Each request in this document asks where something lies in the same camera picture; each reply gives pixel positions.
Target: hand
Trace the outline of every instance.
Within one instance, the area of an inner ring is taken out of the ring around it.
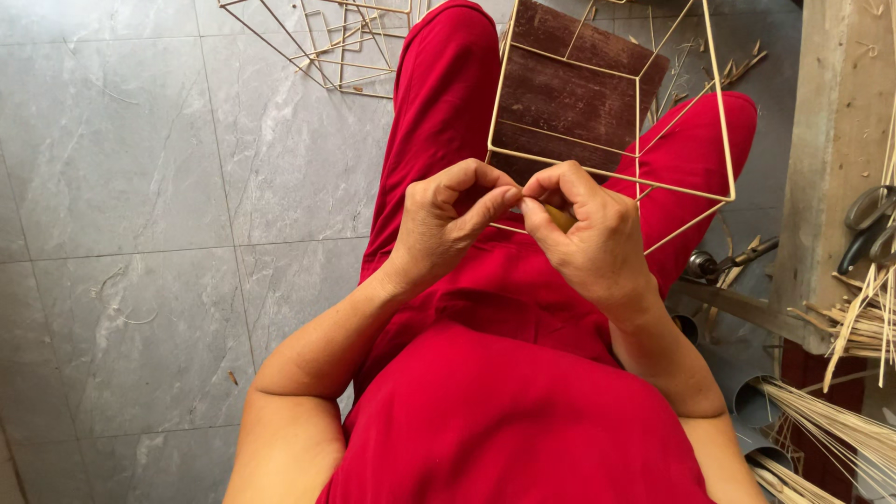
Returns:
[[[455,205],[472,206],[462,216]],[[410,298],[448,274],[486,226],[519,203],[520,187],[504,172],[468,159],[410,184],[395,248],[381,268],[393,288]]]
[[[633,199],[599,186],[575,161],[536,173],[522,195],[526,231],[551,265],[607,318],[624,322],[646,306],[654,308],[659,293],[644,259]],[[537,200],[572,211],[578,222],[564,234]]]

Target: fingernail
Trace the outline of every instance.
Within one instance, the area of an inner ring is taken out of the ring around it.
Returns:
[[[520,210],[525,212],[527,208],[531,208],[533,203],[532,198],[523,197],[517,205],[520,207]]]
[[[509,191],[504,193],[504,202],[514,204],[522,197],[522,192],[516,187],[511,187]]]

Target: red pants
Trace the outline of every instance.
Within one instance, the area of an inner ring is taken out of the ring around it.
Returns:
[[[395,119],[361,266],[362,281],[392,251],[408,184],[467,158],[485,159],[499,73],[495,23],[478,4],[448,0],[411,30],[395,78]],[[736,92],[725,92],[723,102],[737,176],[753,142],[756,109],[752,100]],[[686,105],[664,115],[642,137],[641,145],[650,143]],[[633,145],[628,152],[634,152]],[[640,164],[644,179],[727,194],[716,97],[700,98],[641,156]],[[623,156],[616,173],[634,176],[634,159]],[[612,178],[604,187],[635,196],[633,182]],[[715,204],[655,189],[641,201],[645,249]],[[518,214],[507,219],[521,222]],[[710,221],[703,219],[647,256],[664,298]],[[439,317],[616,365],[608,351],[607,319],[566,284],[532,237],[487,228],[454,271],[404,307],[383,330],[356,377],[356,396]]]

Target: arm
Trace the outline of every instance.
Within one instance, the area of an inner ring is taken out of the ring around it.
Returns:
[[[720,504],[764,503],[719,386],[659,297],[635,201],[602,188],[575,161],[536,173],[522,194],[526,231],[566,281],[607,316],[623,367],[655,386],[679,416],[709,496]],[[538,200],[567,209],[578,221],[563,233]]]
[[[453,204],[473,186],[490,190],[459,216]],[[405,301],[450,272],[520,197],[507,175],[476,160],[408,186],[385,264],[284,340],[258,370],[246,394],[225,504],[317,499],[346,449],[336,398],[379,332]]]

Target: geometric wire frame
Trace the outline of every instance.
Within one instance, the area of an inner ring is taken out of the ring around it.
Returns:
[[[559,164],[559,163],[561,162],[561,161],[559,161],[559,160],[551,160],[551,159],[548,159],[548,158],[543,158],[543,157],[540,157],[540,156],[535,156],[535,155],[527,154],[527,153],[525,153],[525,152],[517,152],[517,151],[511,151],[511,150],[508,150],[508,149],[502,149],[502,148],[500,148],[500,147],[495,147],[494,144],[493,144],[493,138],[494,138],[494,135],[495,135],[495,124],[496,124],[497,122],[502,122],[502,123],[505,123],[505,124],[510,124],[510,125],[512,125],[512,126],[522,127],[522,128],[528,129],[528,130],[537,131],[537,132],[540,132],[540,133],[543,133],[543,134],[546,134],[546,135],[552,135],[552,136],[556,136],[556,137],[561,137],[561,138],[564,138],[564,139],[566,139],[566,140],[571,140],[571,141],[573,141],[573,142],[577,142],[577,143],[585,143],[585,144],[590,145],[590,146],[592,146],[592,147],[597,147],[597,148],[599,148],[599,149],[604,149],[604,150],[607,150],[607,151],[616,152],[616,153],[618,153],[618,154],[622,154],[622,155],[624,155],[624,156],[634,157],[634,169],[635,169],[635,172],[634,172],[634,173],[635,173],[635,176],[634,176],[634,177],[628,177],[628,176],[626,176],[626,175],[619,175],[619,174],[616,174],[616,173],[614,173],[614,172],[612,172],[612,171],[605,171],[605,170],[603,170],[603,169],[593,169],[593,168],[588,168],[588,167],[583,167],[583,168],[584,168],[586,171],[590,172],[590,173],[596,173],[596,174],[603,175],[603,176],[606,176],[606,177],[620,178],[620,179],[622,179],[622,180],[629,180],[629,181],[634,182],[634,183],[635,183],[635,195],[636,195],[636,199],[635,199],[635,201],[638,201],[638,202],[639,202],[639,209],[640,209],[640,200],[641,200],[642,198],[644,198],[650,191],[652,191],[653,189],[656,189],[656,188],[668,189],[668,190],[677,191],[677,192],[685,193],[685,194],[689,194],[689,195],[701,196],[701,197],[709,198],[709,199],[712,199],[712,200],[715,200],[715,201],[718,201],[718,202],[719,202],[719,204],[713,206],[713,207],[712,207],[710,210],[708,210],[707,212],[705,212],[705,213],[701,214],[700,216],[696,217],[696,218],[693,219],[692,221],[690,221],[690,222],[688,222],[687,224],[685,224],[684,226],[682,226],[680,229],[674,231],[672,234],[670,234],[669,236],[667,236],[667,237],[665,237],[664,239],[662,239],[661,241],[659,241],[659,242],[658,242],[656,245],[654,245],[653,247],[649,248],[646,252],[644,252],[645,255],[649,254],[649,253],[650,253],[651,251],[653,251],[655,248],[657,248],[657,247],[659,247],[660,245],[666,243],[667,241],[669,241],[670,239],[674,238],[675,236],[677,236],[679,233],[681,233],[682,231],[686,230],[687,228],[693,226],[694,224],[696,224],[696,223],[699,222],[700,220],[702,220],[702,219],[708,217],[709,215],[711,215],[712,213],[716,212],[717,210],[719,210],[719,208],[720,208],[722,205],[724,205],[724,204],[726,204],[726,203],[729,203],[729,202],[732,202],[732,201],[734,201],[734,199],[735,199],[734,170],[733,170],[733,168],[732,168],[732,164],[731,164],[731,150],[730,150],[730,147],[729,147],[729,145],[728,145],[728,126],[727,126],[727,124],[726,124],[726,122],[725,122],[725,109],[724,109],[724,107],[722,107],[722,95],[721,95],[721,85],[720,85],[721,80],[720,80],[720,78],[719,78],[719,67],[718,67],[718,64],[717,64],[717,61],[716,61],[716,49],[715,49],[715,44],[713,43],[713,40],[712,40],[712,27],[711,27],[711,25],[710,25],[710,15],[709,15],[710,9],[709,9],[709,6],[707,5],[707,0],[702,0],[702,3],[703,3],[703,18],[704,18],[704,20],[705,20],[705,22],[706,22],[706,39],[707,39],[706,41],[708,42],[707,45],[708,45],[709,48],[710,48],[710,59],[711,59],[711,66],[712,66],[713,80],[712,80],[711,83],[708,83],[706,86],[703,87],[702,91],[700,91],[700,93],[699,93],[696,97],[694,97],[693,100],[691,100],[691,103],[688,104],[688,106],[687,106],[684,110],[682,110],[681,113],[679,113],[678,116],[675,117],[675,118],[672,120],[672,122],[669,123],[669,125],[666,126],[666,128],[663,129],[662,132],[660,132],[659,135],[657,135],[657,137],[656,137],[652,142],[650,142],[646,147],[644,147],[643,150],[642,150],[642,148],[641,148],[641,116],[640,116],[640,114],[641,114],[641,85],[640,85],[640,79],[641,79],[641,77],[644,75],[644,73],[647,71],[647,69],[650,67],[650,63],[653,62],[654,58],[655,58],[656,55],[659,53],[659,50],[663,47],[663,45],[664,45],[664,44],[666,43],[666,41],[668,40],[669,35],[672,33],[673,30],[675,30],[676,26],[678,26],[678,24],[681,22],[681,20],[685,17],[685,14],[687,14],[688,9],[690,9],[690,7],[691,7],[691,5],[692,5],[693,3],[694,3],[694,0],[690,0],[690,1],[687,3],[687,5],[685,6],[685,9],[681,12],[681,15],[679,15],[679,16],[678,16],[678,19],[675,21],[675,24],[673,24],[673,25],[672,25],[672,28],[669,29],[669,32],[666,34],[666,37],[664,37],[663,40],[662,40],[662,42],[659,43],[659,45],[657,46],[657,48],[653,51],[653,55],[650,56],[650,60],[648,60],[647,64],[644,66],[644,68],[641,70],[641,72],[640,72],[639,74],[637,74],[637,75],[629,75],[629,74],[623,74],[623,73],[619,73],[619,72],[614,72],[614,71],[612,71],[612,70],[608,70],[608,69],[606,69],[606,68],[599,68],[599,67],[597,67],[597,66],[586,65],[586,64],[584,64],[584,63],[580,63],[580,62],[577,62],[577,61],[573,61],[573,60],[571,60],[571,59],[568,59],[568,56],[569,56],[569,54],[570,54],[570,51],[571,51],[572,48],[573,48],[573,44],[575,44],[575,40],[576,40],[576,38],[577,38],[578,35],[579,35],[579,30],[582,28],[582,25],[584,24],[584,22],[585,22],[585,18],[587,17],[588,12],[591,10],[591,7],[594,5],[594,0],[591,0],[591,1],[590,1],[590,4],[588,5],[588,8],[585,10],[585,14],[582,16],[582,19],[579,21],[579,27],[578,27],[578,29],[576,29],[575,34],[573,35],[573,39],[570,41],[569,48],[566,50],[566,55],[565,55],[564,57],[560,57],[560,56],[555,56],[555,55],[552,55],[552,54],[548,54],[548,53],[546,53],[546,52],[539,51],[539,50],[537,50],[537,49],[535,49],[535,48],[530,48],[530,47],[524,46],[524,45],[522,45],[522,44],[518,44],[518,43],[516,43],[516,42],[513,41],[513,26],[514,26],[514,24],[515,24],[515,22],[516,22],[517,8],[519,7],[519,4],[520,4],[520,1],[519,1],[519,0],[516,0],[516,3],[515,3],[514,6],[513,6],[513,14],[511,15],[510,25],[508,26],[507,31],[506,31],[506,33],[507,33],[507,37],[504,38],[504,44],[503,44],[502,47],[501,47],[501,54],[502,54],[502,57],[503,57],[503,62],[502,62],[502,65],[501,65],[501,76],[500,76],[500,78],[498,79],[498,93],[497,93],[497,96],[495,97],[495,110],[494,110],[494,112],[492,113],[492,124],[491,124],[491,128],[490,128],[490,130],[489,130],[489,132],[488,132],[488,156],[489,156],[489,157],[491,156],[491,153],[492,153],[492,152],[499,152],[499,153],[501,153],[501,154],[507,154],[507,155],[510,155],[510,156],[514,156],[514,157],[518,157],[518,158],[523,158],[523,159],[527,159],[527,160],[531,160],[531,161],[541,161],[541,162],[545,162],[545,163],[548,163],[548,164]],[[506,71],[506,69],[507,69],[507,60],[509,59],[509,58],[507,57],[507,53],[508,53],[511,49],[513,49],[513,50],[530,51],[530,52],[539,54],[539,55],[541,55],[541,56],[545,56],[545,57],[549,57],[549,58],[552,58],[552,59],[555,59],[555,60],[559,60],[559,61],[566,62],[566,63],[568,63],[568,64],[570,64],[570,65],[582,66],[582,67],[589,68],[589,69],[594,70],[594,71],[597,71],[597,72],[605,72],[605,73],[608,73],[608,74],[614,74],[614,75],[616,75],[616,76],[626,77],[626,78],[629,78],[629,79],[633,80],[633,82],[634,82],[634,88],[635,88],[635,103],[634,103],[634,110],[635,110],[635,118],[634,118],[634,128],[635,128],[634,152],[635,152],[635,154],[631,154],[631,153],[629,153],[629,152],[620,151],[620,150],[618,150],[618,149],[613,149],[613,148],[611,148],[611,147],[607,147],[607,146],[605,146],[605,145],[598,145],[598,144],[596,144],[596,143],[585,142],[585,141],[580,140],[580,139],[577,139],[577,138],[572,138],[572,137],[569,137],[569,136],[560,135],[560,134],[557,134],[557,133],[554,133],[554,132],[550,132],[550,131],[547,131],[547,130],[543,130],[543,129],[540,129],[540,128],[536,128],[536,127],[532,127],[532,126],[526,126],[526,125],[521,125],[521,124],[517,124],[517,123],[512,123],[512,122],[510,122],[510,121],[504,121],[504,120],[502,120],[502,119],[499,119],[499,118],[498,118],[498,108],[499,108],[499,104],[500,104],[500,102],[501,102],[501,91],[502,91],[502,89],[503,89],[503,87],[504,87],[504,73],[505,73],[505,71]],[[688,110],[689,108],[691,108],[691,106],[697,101],[697,99],[699,99],[703,94],[706,93],[706,91],[709,90],[710,87],[713,87],[713,86],[715,87],[716,99],[717,99],[717,102],[718,102],[718,104],[719,104],[719,120],[720,120],[720,123],[721,123],[722,144],[723,144],[723,147],[724,147],[724,150],[725,150],[725,168],[726,168],[726,170],[727,170],[727,172],[728,172],[728,196],[717,196],[717,195],[713,195],[713,194],[709,194],[709,193],[703,193],[703,192],[701,192],[701,191],[695,191],[695,190],[692,190],[692,189],[688,189],[688,188],[686,188],[686,187],[670,186],[669,184],[663,184],[663,183],[660,183],[660,182],[654,182],[654,181],[645,180],[645,179],[641,178],[641,165],[640,165],[640,161],[639,161],[639,159],[641,158],[641,156],[642,156],[645,152],[647,152],[647,150],[650,149],[650,147],[651,147],[654,143],[656,143],[656,141],[659,140],[660,137],[663,136],[663,135],[668,131],[668,129],[669,129],[670,127],[672,127],[672,125],[674,125],[674,124],[676,123],[676,121],[677,121],[681,116],[684,115],[684,113],[687,112],[687,110]],[[641,192],[641,184],[644,184],[645,186],[648,186],[647,190],[644,191],[643,193]],[[506,226],[498,226],[498,225],[496,225],[496,227],[500,227],[500,228],[503,228],[503,229],[509,229],[509,230],[515,230],[515,231],[519,231],[519,232],[525,232],[525,231],[523,231],[523,230],[517,230],[516,228],[507,228]]]
[[[289,61],[294,67],[296,67],[295,72],[302,72],[307,75],[312,81],[320,85],[324,89],[334,89],[336,91],[345,92],[349,94],[359,94],[364,96],[373,96],[376,98],[387,98],[390,99],[392,96],[385,94],[377,94],[368,91],[358,91],[357,89],[346,89],[343,86],[349,83],[358,83],[364,81],[366,79],[372,79],[375,77],[379,77],[381,75],[386,75],[395,72],[395,66],[392,64],[392,60],[389,55],[389,49],[386,47],[386,37],[394,37],[399,39],[404,39],[406,35],[399,33],[392,33],[383,30],[383,25],[380,22],[380,13],[397,13],[402,14],[407,19],[408,30],[410,30],[411,26],[411,3],[412,0],[408,0],[408,7],[406,9],[397,9],[394,7],[387,7],[383,5],[376,4],[376,0],[359,0],[358,2],[350,1],[350,0],[324,0],[326,2],[331,2],[334,4],[342,5],[342,22],[340,24],[334,26],[328,26],[326,24],[326,19],[323,16],[323,12],[320,10],[307,11],[305,9],[305,0],[297,0],[297,7],[301,8],[302,17],[305,21],[306,30],[308,32],[308,38],[310,40],[311,50],[306,50],[302,47],[302,44],[293,37],[292,33],[289,32],[287,27],[283,24],[277,14],[268,6],[265,0],[258,0],[264,6],[265,10],[271,15],[274,21],[283,29],[283,32],[289,37],[290,40],[296,45],[298,49],[298,54],[295,56],[287,56],[280,49],[274,46],[269,40],[267,40],[261,33],[259,33],[256,29],[249,26],[247,22],[245,22],[242,18],[240,18],[236,13],[230,10],[230,6],[234,4],[241,4],[247,0],[230,0],[224,3],[218,3],[218,7],[227,11],[231,16],[233,16],[237,21],[239,21],[243,26],[245,26],[248,30],[250,30],[256,37],[263,40],[268,46],[270,46],[273,50],[277,52],[277,54],[283,56],[287,61]],[[420,8],[420,0],[418,0],[418,13]],[[323,32],[326,35],[328,44],[323,48],[317,48],[314,43],[314,34],[311,31],[310,23],[308,21],[308,16],[312,14],[318,14],[323,19]],[[347,17],[349,15],[358,15],[358,19],[354,21],[347,21]],[[338,39],[331,38],[331,31],[339,30],[340,36]],[[351,39],[352,36],[358,35],[357,39]],[[350,52],[358,52],[361,49],[361,44],[368,40],[372,40],[376,45],[380,55],[383,58],[383,62],[385,66],[378,65],[365,65],[360,63],[350,63],[345,61],[344,51]],[[339,53],[339,58],[336,60],[333,59],[325,59],[322,57],[325,53],[336,50]],[[334,64],[339,67],[338,75],[335,79],[332,79],[324,70],[321,63],[326,64]],[[316,72],[309,72],[308,67],[313,66]],[[343,66],[353,66],[359,68],[365,68],[369,70],[376,70],[377,72],[374,74],[364,75],[362,77],[342,80],[342,69]],[[321,76],[321,79],[318,80],[314,78],[313,73],[317,73]]]

